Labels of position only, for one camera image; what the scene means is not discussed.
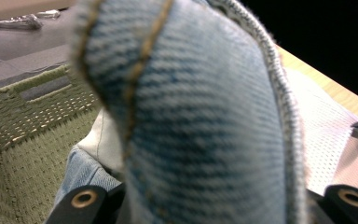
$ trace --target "woven basket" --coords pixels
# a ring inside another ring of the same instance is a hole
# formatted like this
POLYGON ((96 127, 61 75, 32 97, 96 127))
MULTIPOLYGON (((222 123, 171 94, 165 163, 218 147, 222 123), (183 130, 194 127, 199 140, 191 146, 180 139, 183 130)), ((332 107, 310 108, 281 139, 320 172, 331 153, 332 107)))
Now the woven basket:
POLYGON ((0 89, 0 223, 42 223, 71 146, 97 116, 92 91, 67 66, 0 89), (68 85, 28 99, 57 79, 68 85))

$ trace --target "table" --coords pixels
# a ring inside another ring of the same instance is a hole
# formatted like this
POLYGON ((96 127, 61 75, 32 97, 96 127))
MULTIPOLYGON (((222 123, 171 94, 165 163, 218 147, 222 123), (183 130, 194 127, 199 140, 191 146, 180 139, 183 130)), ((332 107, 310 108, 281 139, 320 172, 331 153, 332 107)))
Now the table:
POLYGON ((296 56, 278 46, 284 67, 297 70, 314 80, 335 101, 358 116, 358 95, 339 85, 333 79, 325 76, 313 67, 299 60, 296 56))

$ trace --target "metal grommet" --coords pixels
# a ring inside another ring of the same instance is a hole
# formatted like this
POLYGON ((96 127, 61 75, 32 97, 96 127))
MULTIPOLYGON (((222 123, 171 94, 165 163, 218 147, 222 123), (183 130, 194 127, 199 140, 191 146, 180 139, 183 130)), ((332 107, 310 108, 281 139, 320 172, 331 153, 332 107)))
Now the metal grommet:
POLYGON ((97 198, 98 195, 94 190, 86 189, 75 195, 72 199, 71 205, 75 208, 84 208, 94 203, 97 198))
POLYGON ((340 189, 338 196, 345 203, 358 207, 358 192, 351 189, 340 189))

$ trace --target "white cloth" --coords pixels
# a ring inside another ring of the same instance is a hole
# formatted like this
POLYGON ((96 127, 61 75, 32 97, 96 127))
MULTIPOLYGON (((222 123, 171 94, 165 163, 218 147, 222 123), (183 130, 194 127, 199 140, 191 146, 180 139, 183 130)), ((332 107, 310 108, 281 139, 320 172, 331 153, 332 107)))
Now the white cloth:
POLYGON ((312 79, 286 69, 304 127, 307 188, 324 195, 328 185, 358 188, 358 117, 334 101, 312 79))

